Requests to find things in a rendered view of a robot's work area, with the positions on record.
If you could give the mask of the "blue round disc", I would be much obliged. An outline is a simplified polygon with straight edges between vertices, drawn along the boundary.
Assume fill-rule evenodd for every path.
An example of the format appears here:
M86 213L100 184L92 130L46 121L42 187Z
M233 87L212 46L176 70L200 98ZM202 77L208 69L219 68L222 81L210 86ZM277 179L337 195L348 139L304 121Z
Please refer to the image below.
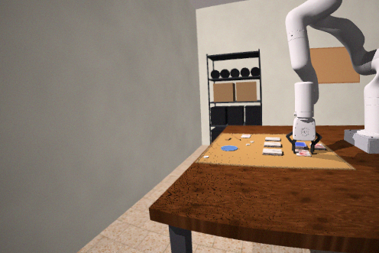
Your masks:
M227 146L223 146L221 147L221 149L223 151L235 151L237 150L238 148L236 146L232 146L232 145L227 145Z

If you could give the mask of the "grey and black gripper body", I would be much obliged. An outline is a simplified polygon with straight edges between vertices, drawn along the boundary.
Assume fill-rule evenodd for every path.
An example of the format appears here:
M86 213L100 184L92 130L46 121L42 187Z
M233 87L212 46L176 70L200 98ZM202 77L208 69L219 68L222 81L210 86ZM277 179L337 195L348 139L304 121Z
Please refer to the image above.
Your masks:
M314 118L295 118L293 123L293 139L296 141L316 140L316 123Z

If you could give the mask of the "blue playing card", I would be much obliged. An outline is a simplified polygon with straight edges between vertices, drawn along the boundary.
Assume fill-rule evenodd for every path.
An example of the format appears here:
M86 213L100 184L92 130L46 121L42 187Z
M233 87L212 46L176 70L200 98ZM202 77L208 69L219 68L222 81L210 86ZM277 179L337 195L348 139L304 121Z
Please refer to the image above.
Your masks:
M308 150L295 150L297 156L306 156L311 157L311 154Z
M296 142L295 145L296 145L296 147L305 147L305 148L307 148L305 142Z

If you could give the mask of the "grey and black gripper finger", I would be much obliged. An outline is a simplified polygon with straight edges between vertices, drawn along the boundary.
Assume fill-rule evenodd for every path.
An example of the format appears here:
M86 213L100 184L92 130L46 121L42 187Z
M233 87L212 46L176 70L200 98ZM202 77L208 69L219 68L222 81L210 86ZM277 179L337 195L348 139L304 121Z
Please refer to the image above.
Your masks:
M296 140L292 140L291 138L290 138L290 136L293 134L293 131L291 131L289 134L287 134L286 135L286 137L287 137L287 139L289 140L289 142L292 144L292 151L293 151L293 153L295 153L295 148L296 148L296 145L295 145L295 143L296 143Z
M310 152L311 154L313 154L314 150L315 150L315 145L322 139L322 136L319 135L317 132L316 132L316 136L318 137L315 141L311 141L312 144L311 144L311 147L310 147Z

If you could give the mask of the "white playing card with red pips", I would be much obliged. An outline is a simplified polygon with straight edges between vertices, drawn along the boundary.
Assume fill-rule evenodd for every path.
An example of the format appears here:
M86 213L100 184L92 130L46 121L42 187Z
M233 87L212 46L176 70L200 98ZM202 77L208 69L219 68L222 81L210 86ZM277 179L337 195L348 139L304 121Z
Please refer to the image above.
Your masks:
M326 149L322 144L316 144L315 149Z

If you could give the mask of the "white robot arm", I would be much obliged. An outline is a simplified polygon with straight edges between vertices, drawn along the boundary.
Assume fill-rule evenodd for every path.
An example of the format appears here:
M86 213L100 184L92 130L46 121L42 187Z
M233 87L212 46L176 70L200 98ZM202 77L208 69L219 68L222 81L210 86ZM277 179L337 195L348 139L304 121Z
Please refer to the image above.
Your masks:
M287 39L293 70L301 83L295 83L295 112L297 118L314 117L314 104L319 99L319 84L313 68L306 26L327 32L346 48L356 73L375 78L364 88L364 129L359 135L379 137L379 48L367 52L364 35L347 18L331 16L342 0L308 0L286 17Z

